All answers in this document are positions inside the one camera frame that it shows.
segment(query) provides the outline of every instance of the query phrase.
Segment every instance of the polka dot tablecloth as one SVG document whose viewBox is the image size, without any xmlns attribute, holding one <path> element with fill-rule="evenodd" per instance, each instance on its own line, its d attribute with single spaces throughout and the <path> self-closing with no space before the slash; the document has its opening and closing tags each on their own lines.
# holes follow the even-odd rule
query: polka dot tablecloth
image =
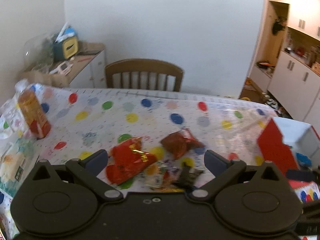
<svg viewBox="0 0 320 240">
<path fill-rule="evenodd" d="M 268 106 L 227 98 L 190 95 L 164 91 L 115 89 L 58 89 L 34 85 L 36 95 L 52 124 L 50 134 L 37 141 L 40 159 L 63 164 L 71 158 L 84 159 L 92 153 L 110 150 L 131 138 L 143 138 L 143 150 L 157 156 L 170 169 L 180 169 L 183 162 L 204 167 L 207 149 L 227 159 L 240 158 L 249 165 L 263 162 L 256 139 L 271 116 Z M 174 161 L 160 144 L 168 134 L 188 127 L 205 147 L 194 149 Z M 108 182 L 105 171 L 98 178 Z M 206 170 L 196 181 L 197 187 L 213 178 Z M 143 173 L 117 186 L 128 191 L 150 191 Z M 8 223 L 10 213 L 0 205 Z M 7 232 L 13 236 L 14 228 Z"/>
</svg>

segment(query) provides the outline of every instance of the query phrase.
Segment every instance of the white wall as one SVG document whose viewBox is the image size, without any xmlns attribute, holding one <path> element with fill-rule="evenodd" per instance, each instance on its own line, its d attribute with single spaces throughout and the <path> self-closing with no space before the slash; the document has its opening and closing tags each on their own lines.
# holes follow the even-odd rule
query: white wall
<svg viewBox="0 0 320 240">
<path fill-rule="evenodd" d="M 238 97 L 264 0 L 65 0 L 80 38 L 107 46 L 108 63 L 162 59 L 185 70 L 183 92 Z"/>
<path fill-rule="evenodd" d="M 14 95 L 29 39 L 61 28 L 64 0 L 0 0 L 0 105 Z"/>
</svg>

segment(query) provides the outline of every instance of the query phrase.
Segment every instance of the juice bottle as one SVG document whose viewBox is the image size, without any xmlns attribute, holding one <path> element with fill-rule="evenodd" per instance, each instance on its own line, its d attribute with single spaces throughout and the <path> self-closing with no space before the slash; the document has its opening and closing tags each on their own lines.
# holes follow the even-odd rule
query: juice bottle
<svg viewBox="0 0 320 240">
<path fill-rule="evenodd" d="M 19 93 L 18 105 L 32 134 L 37 139 L 42 139 L 50 132 L 51 125 L 39 104 L 35 92 L 29 88 L 27 79 L 20 80 L 15 85 L 15 89 Z"/>
</svg>

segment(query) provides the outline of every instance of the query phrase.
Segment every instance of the open box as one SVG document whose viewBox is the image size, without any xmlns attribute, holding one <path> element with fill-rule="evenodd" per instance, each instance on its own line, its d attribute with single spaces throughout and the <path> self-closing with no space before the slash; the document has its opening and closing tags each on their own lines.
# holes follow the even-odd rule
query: open box
<svg viewBox="0 0 320 240">
<path fill-rule="evenodd" d="M 283 174 L 299 168 L 296 153 L 308 156 L 313 168 L 320 165 L 320 138 L 308 123 L 273 117 L 257 143 L 264 159 L 273 161 Z"/>
</svg>

